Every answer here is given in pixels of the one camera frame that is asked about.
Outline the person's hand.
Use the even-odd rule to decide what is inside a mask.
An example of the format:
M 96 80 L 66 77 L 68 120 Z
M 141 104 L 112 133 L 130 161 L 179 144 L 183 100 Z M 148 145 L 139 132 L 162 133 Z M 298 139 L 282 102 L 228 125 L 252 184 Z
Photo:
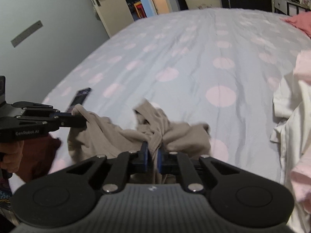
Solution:
M 1 160 L 1 169 L 9 173 L 15 173 L 19 170 L 23 157 L 24 141 L 14 143 L 1 143 L 1 153 L 4 154 Z

